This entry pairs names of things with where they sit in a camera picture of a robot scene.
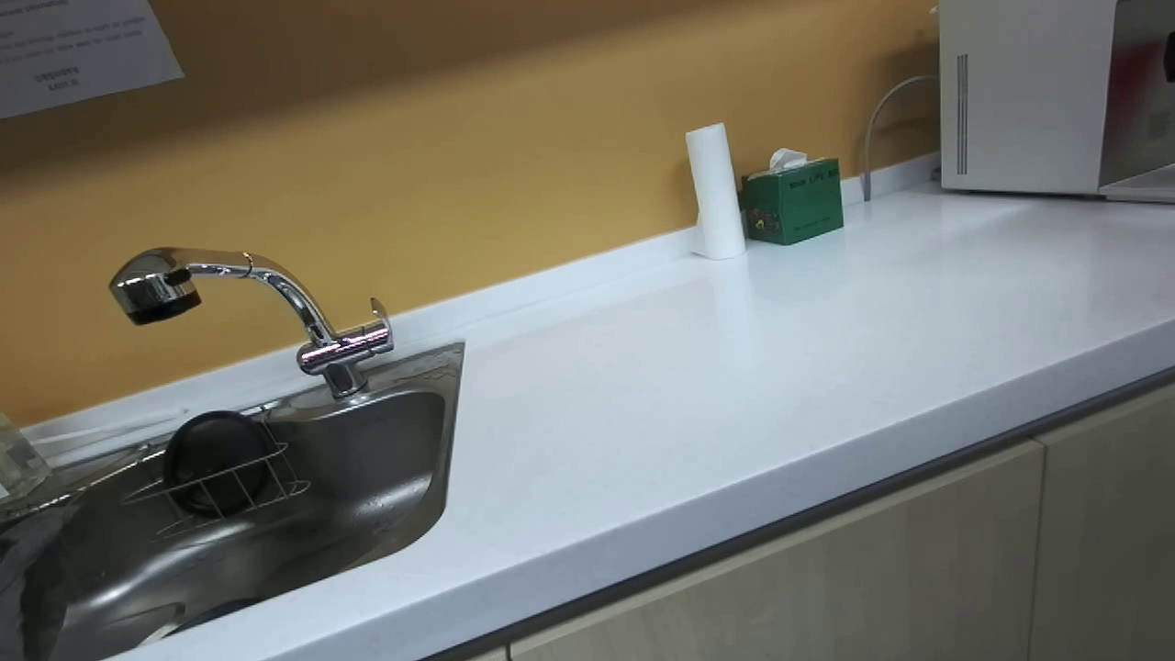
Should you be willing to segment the orange plastic cup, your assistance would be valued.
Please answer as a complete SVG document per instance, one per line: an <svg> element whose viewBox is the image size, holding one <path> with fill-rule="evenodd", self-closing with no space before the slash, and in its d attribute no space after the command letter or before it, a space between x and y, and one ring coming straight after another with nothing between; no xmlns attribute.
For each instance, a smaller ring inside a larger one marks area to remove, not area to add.
<svg viewBox="0 0 1175 661"><path fill-rule="evenodd" d="M1105 104L1105 180L1127 180L1175 156L1171 34L1111 50Z"/></svg>

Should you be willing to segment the white water tap dispenser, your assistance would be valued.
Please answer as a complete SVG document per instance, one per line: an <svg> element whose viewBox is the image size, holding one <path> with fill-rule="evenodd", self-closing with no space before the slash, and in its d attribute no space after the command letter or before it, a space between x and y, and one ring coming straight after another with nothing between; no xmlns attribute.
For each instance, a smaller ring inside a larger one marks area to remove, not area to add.
<svg viewBox="0 0 1175 661"><path fill-rule="evenodd" d="M1175 0L939 0L939 182L1175 200L1175 156L1105 180L1111 50L1171 34Z"/></svg>

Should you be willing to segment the green tissue box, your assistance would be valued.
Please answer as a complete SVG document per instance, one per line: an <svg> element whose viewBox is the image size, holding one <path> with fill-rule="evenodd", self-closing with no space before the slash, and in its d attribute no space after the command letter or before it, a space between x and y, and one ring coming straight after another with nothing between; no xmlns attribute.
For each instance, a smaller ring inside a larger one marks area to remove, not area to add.
<svg viewBox="0 0 1175 661"><path fill-rule="evenodd" d="M794 247L837 230L845 222L842 166L780 145L763 173L741 180L739 200L747 236L759 241Z"/></svg>

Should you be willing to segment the stainless steel sink basin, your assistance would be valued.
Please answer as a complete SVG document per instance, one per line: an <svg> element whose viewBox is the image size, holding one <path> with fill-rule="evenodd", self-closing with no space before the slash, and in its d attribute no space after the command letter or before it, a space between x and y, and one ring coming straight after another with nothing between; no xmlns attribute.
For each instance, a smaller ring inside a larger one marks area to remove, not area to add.
<svg viewBox="0 0 1175 661"><path fill-rule="evenodd" d="M0 661L107 661L241 607L387 558L443 512L462 353L441 346L328 389L241 407L290 443L309 490L239 519L190 519L133 490L171 427L60 466L4 512Z"/></svg>

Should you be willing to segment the black sponge in sink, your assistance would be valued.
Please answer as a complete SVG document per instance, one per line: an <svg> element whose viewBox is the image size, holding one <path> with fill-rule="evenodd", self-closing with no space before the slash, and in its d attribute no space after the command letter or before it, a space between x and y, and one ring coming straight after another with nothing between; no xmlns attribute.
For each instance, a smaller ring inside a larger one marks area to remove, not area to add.
<svg viewBox="0 0 1175 661"><path fill-rule="evenodd" d="M165 446L165 488L200 519L225 519L257 506L272 484L274 441L239 411L187 418Z"/></svg>

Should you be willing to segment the chrome sink faucet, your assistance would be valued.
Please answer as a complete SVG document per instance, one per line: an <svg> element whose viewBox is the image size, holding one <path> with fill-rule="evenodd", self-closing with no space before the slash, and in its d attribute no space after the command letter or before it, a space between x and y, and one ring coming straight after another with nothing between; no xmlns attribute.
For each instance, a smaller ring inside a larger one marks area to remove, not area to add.
<svg viewBox="0 0 1175 661"><path fill-rule="evenodd" d="M337 331L297 274L250 251L151 247L109 274L109 292L133 323L162 323L203 306L200 280L268 287L306 331L297 366L324 377L333 399L364 396L360 363L393 348L381 302L372 302L372 323Z"/></svg>

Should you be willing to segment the beige left cabinet door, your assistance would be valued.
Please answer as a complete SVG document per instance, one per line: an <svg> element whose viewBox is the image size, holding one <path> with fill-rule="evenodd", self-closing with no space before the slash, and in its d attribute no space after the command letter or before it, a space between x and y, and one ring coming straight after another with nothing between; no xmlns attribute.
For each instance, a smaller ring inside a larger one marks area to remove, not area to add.
<svg viewBox="0 0 1175 661"><path fill-rule="evenodd" d="M1011 446L479 661L1027 661L1039 446Z"/></svg>

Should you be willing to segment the beige cabinet door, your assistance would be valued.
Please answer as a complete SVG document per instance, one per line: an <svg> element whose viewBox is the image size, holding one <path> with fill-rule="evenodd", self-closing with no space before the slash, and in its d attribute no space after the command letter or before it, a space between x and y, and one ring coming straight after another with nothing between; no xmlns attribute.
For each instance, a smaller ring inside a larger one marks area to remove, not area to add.
<svg viewBox="0 0 1175 661"><path fill-rule="evenodd" d="M1027 661L1039 446L1011 446L479 661Z"/></svg>
<svg viewBox="0 0 1175 661"><path fill-rule="evenodd" d="M1175 661L1175 389L1043 437L1031 661Z"/></svg>

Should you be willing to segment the beige right cabinet door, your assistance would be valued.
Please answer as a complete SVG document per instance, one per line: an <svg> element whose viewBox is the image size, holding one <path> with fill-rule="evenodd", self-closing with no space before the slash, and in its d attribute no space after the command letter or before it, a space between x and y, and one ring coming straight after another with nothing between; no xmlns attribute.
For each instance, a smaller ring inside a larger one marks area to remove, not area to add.
<svg viewBox="0 0 1175 661"><path fill-rule="evenodd" d="M1031 661L1175 661L1175 389L1043 437Z"/></svg>

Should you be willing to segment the clear glass container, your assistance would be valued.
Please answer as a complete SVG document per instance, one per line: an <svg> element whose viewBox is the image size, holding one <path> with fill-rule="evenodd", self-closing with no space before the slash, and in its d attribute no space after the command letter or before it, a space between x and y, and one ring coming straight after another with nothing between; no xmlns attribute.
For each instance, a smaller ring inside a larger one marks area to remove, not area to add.
<svg viewBox="0 0 1175 661"><path fill-rule="evenodd" d="M0 500L23 500L48 479L51 466L23 437L23 429L0 413Z"/></svg>

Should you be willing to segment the white paper notice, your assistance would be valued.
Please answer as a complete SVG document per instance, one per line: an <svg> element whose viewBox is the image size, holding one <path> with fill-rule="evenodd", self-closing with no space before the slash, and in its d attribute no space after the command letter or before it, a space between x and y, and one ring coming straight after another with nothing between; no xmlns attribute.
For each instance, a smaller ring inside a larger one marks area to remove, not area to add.
<svg viewBox="0 0 1175 661"><path fill-rule="evenodd" d="M181 78L151 0L0 0L0 116Z"/></svg>

